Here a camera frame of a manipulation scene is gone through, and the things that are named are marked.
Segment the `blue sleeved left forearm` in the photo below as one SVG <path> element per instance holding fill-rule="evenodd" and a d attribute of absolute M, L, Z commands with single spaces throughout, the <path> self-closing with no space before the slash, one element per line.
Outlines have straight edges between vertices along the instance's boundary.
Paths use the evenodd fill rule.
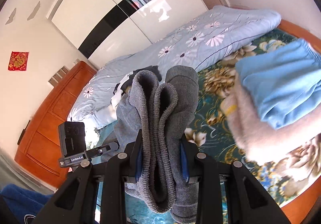
<path fill-rule="evenodd" d="M 44 195 L 14 184 L 1 189 L 1 198 L 19 223 L 32 223 L 53 195 Z"/>

